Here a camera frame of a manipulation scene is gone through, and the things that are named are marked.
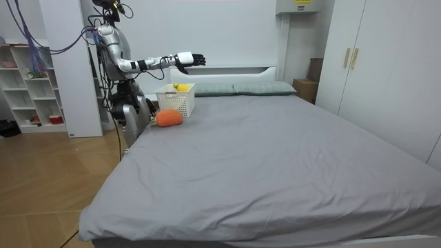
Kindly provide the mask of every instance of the gold handle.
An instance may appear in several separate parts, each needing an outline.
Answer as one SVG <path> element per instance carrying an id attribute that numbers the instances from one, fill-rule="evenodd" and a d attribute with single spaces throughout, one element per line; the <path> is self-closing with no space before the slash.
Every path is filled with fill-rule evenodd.
<path id="1" fill-rule="evenodd" d="M 352 70 L 356 67 L 357 56 L 358 56 L 358 48 L 356 48 L 356 50 L 353 51 L 352 62 L 351 62 Z"/>
<path id="2" fill-rule="evenodd" d="M 346 57 L 345 57 L 345 63 L 343 64 L 343 68 L 347 67 L 347 61 L 349 60 L 349 55 L 351 54 L 351 48 L 348 48 L 346 50 Z"/>

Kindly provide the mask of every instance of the cardboard box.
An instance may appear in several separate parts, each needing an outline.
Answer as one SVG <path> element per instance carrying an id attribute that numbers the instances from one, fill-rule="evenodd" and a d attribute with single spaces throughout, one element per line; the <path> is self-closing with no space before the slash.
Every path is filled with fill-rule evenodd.
<path id="1" fill-rule="evenodd" d="M 292 85 L 297 91 L 296 96 L 310 103 L 316 103 L 318 82 L 309 79 L 294 79 Z"/>
<path id="2" fill-rule="evenodd" d="M 311 62 L 309 63 L 307 78 L 315 82 L 320 82 L 322 67 L 323 67 L 323 59 L 312 58 Z"/>

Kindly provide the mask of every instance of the plastic basket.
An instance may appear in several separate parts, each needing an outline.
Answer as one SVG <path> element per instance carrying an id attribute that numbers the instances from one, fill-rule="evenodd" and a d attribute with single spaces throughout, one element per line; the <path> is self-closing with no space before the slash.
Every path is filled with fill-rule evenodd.
<path id="1" fill-rule="evenodd" d="M 189 117 L 194 109 L 194 83 L 187 83 L 190 90 L 177 92 L 172 84 L 167 84 L 157 90 L 159 109 L 178 110 L 182 117 Z"/>

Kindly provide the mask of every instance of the gray bedsheet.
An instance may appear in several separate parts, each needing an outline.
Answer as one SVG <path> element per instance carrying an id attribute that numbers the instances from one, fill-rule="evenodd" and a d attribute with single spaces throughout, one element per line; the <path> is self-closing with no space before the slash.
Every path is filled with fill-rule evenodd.
<path id="1" fill-rule="evenodd" d="M 80 217 L 80 239 L 299 247 L 441 234 L 441 173 L 295 96 L 196 99 L 149 126 Z"/>

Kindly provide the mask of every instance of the white wardrobe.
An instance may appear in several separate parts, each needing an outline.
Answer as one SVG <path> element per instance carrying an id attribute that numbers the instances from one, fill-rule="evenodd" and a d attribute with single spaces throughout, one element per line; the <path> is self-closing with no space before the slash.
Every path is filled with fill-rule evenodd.
<path id="1" fill-rule="evenodd" d="M 441 170 L 440 24 L 440 0 L 336 0 L 316 105 Z"/>

